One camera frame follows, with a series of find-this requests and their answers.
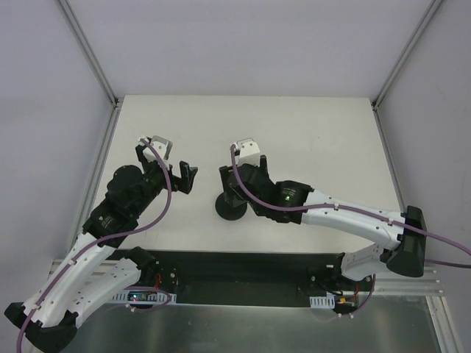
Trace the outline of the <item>black phone stand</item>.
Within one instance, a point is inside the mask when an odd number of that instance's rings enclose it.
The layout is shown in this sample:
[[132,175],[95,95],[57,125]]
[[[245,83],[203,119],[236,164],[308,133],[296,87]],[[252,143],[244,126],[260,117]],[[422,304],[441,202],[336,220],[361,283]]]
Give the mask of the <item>black phone stand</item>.
[[247,203],[242,202],[234,205],[226,200],[224,193],[220,193],[215,201],[215,210],[218,216],[225,221],[237,221],[246,214]]

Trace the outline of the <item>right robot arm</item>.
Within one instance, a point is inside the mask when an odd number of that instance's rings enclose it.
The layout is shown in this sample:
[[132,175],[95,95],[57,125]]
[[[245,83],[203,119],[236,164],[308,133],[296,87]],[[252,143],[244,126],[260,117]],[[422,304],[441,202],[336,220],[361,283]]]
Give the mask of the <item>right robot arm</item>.
[[328,227],[371,241],[368,247],[338,256],[331,281],[339,290],[382,272],[411,278],[424,274],[425,220],[418,207],[409,206],[403,213],[369,209],[341,204],[300,182],[273,182],[264,156],[259,165],[222,166],[219,174],[223,191],[215,208],[227,221],[236,221],[252,209],[277,223]]

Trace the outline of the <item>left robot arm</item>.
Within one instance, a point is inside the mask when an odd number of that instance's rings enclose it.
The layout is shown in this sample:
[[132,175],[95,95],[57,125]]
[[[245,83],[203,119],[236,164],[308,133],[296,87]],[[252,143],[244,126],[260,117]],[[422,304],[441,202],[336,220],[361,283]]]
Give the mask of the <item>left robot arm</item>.
[[42,352],[60,352],[97,309],[125,288],[135,285],[139,290],[160,292],[158,261],[139,246],[129,250],[100,279],[87,283],[126,237],[162,220],[169,210],[170,197],[153,222],[138,225],[141,214],[162,191],[188,194],[193,187],[196,167],[180,162],[180,175],[174,176],[172,166],[166,163],[167,152],[145,141],[135,150],[141,165],[123,165],[114,172],[104,200],[92,211],[72,250],[46,284],[25,302],[13,302],[4,311],[20,329],[17,352],[21,352],[24,339]]

